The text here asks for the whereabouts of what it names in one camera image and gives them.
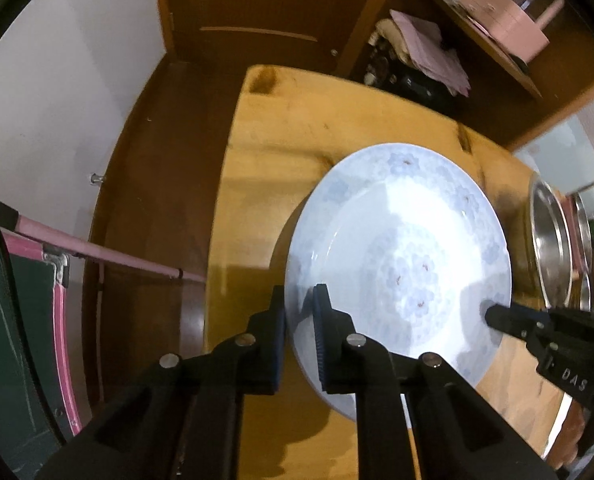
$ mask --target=black cable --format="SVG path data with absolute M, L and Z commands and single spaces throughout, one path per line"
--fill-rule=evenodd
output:
M 10 305 L 12 306 L 14 327 L 17 339 L 21 346 L 22 359 L 24 361 L 24 364 L 28 368 L 28 372 L 30 373 L 30 382 L 34 390 L 34 394 L 37 396 L 37 399 L 39 399 L 39 404 L 42 407 L 43 416 L 45 416 L 45 419 L 48 422 L 48 427 L 50 428 L 50 431 L 54 435 L 59 445 L 63 446 L 66 443 L 66 439 L 64 438 L 63 433 L 61 433 L 61 430 L 59 429 L 57 419 L 55 419 L 54 415 L 52 414 L 52 411 L 50 410 L 48 399 L 46 398 L 46 394 L 43 391 L 42 384 L 39 381 L 39 374 L 37 373 L 37 368 L 34 365 L 32 354 L 30 354 L 30 345 L 28 344 L 28 337 L 26 334 L 26 329 L 24 328 L 24 320 L 22 319 L 21 308 L 19 306 L 19 296 L 17 294 L 16 283 L 14 281 L 13 265 L 12 261 L 10 260 L 10 253 L 8 252 L 8 247 L 6 245 L 6 241 L 4 240 L 4 235 L 2 234 L 1 229 L 0 266 L 1 273 L 4 277 L 4 288 L 8 295 L 8 299 L 10 300 Z

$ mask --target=folded cloth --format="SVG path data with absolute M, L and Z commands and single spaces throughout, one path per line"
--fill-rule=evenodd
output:
M 392 46 L 392 49 L 395 51 L 395 54 L 397 54 L 397 57 L 402 63 L 416 68 L 411 62 L 410 56 L 408 55 L 408 47 L 406 46 L 406 41 L 404 41 L 404 37 L 401 34 L 401 30 L 399 30 L 397 25 L 395 25 L 395 22 L 393 22 L 390 18 L 379 20 L 375 24 L 375 30 L 377 34 L 388 40 Z
M 406 42 L 408 55 L 415 67 L 449 89 L 468 97 L 471 85 L 454 50 L 443 50 L 442 34 L 437 23 L 420 20 L 391 10 L 391 16 Z

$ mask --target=pink towel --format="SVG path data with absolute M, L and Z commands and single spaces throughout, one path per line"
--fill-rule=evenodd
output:
M 442 50 L 442 34 L 437 23 L 420 20 L 403 12 L 391 10 L 391 16 L 401 31 L 410 60 L 429 78 L 444 83 L 448 89 L 468 97 L 471 85 L 454 50 Z

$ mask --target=pink pole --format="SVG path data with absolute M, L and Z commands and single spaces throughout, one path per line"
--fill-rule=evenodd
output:
M 102 262 L 119 264 L 132 267 L 133 269 L 147 270 L 149 272 L 155 272 L 156 274 L 169 276 L 170 278 L 181 278 L 183 280 L 198 283 L 206 282 L 205 276 L 192 274 L 182 269 L 163 266 L 147 260 L 142 260 L 141 258 L 135 258 L 134 256 L 129 256 L 128 254 L 120 253 L 119 251 L 113 251 L 112 249 L 106 249 L 105 247 L 91 244 L 90 242 L 65 234 L 62 231 L 57 231 L 56 229 L 21 215 L 19 215 L 15 231 L 21 235 L 64 249 L 66 252 L 74 255 L 87 256 Z

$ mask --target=green chalkboard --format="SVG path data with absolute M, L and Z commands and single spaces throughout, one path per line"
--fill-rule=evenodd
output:
M 61 431 L 66 438 L 72 437 L 59 387 L 52 330 L 54 286 L 61 269 L 55 262 L 14 255 L 12 263 L 30 352 L 40 381 L 51 409 L 58 415 Z M 25 480 L 34 478 L 58 444 L 48 429 L 20 352 L 0 272 L 0 455 Z

